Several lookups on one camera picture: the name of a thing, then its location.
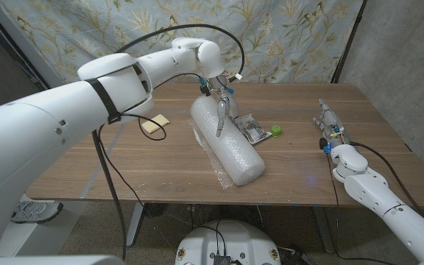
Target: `bubble wrap roll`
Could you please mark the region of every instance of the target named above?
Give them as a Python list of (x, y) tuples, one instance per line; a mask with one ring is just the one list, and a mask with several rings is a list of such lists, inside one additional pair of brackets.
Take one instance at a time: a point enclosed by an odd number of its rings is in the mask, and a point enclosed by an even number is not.
[(244, 185), (263, 173), (263, 159), (229, 118), (225, 119), (220, 137), (216, 137), (219, 118), (217, 103), (212, 96), (196, 99), (191, 115), (236, 185)]

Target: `yellow sponge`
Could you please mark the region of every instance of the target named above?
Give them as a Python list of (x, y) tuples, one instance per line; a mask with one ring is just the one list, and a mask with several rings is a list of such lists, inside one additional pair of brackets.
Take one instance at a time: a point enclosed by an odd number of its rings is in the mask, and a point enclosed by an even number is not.
[[(156, 121), (161, 126), (165, 126), (165, 125), (167, 125), (169, 123), (168, 119), (165, 118), (165, 116), (163, 116), (161, 114), (156, 115), (156, 117), (154, 117), (152, 120), (153, 121)], [(151, 121), (145, 121), (141, 126), (148, 133), (153, 133), (154, 131), (160, 129), (158, 125), (154, 124)]]

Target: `green bottle cap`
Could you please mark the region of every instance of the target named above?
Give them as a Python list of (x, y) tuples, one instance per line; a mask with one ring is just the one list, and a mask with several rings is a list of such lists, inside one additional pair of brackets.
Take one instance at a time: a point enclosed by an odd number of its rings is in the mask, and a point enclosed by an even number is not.
[(271, 136), (272, 137), (279, 137), (280, 136), (280, 126), (279, 125), (272, 125)]

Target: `floral curtain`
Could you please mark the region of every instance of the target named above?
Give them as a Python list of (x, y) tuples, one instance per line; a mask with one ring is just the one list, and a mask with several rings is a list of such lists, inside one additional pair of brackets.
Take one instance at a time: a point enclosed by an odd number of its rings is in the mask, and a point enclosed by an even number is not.
[[(242, 82), (330, 82), (363, 0), (0, 0), (34, 49), (64, 82), (77, 69), (152, 31), (212, 24), (234, 34), (245, 49)], [(228, 74), (241, 53), (225, 34), (180, 29), (132, 48), (134, 57), (167, 49), (176, 37), (219, 44)]]

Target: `black band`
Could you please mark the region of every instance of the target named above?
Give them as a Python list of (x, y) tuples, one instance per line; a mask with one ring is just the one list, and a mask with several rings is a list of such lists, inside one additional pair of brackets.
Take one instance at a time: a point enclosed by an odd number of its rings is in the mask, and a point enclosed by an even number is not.
[(106, 107), (107, 112), (109, 113), (109, 118), (107, 118), (108, 124), (112, 124), (113, 122), (120, 121), (121, 120), (121, 114), (117, 111), (116, 106), (114, 105), (114, 102), (110, 98), (109, 94), (107, 93), (104, 86), (101, 84), (98, 79), (87, 79), (86, 82), (90, 83), (91, 86), (94, 88), (96, 93), (98, 94), (99, 98), (102, 100), (102, 103), (104, 103), (104, 106)]

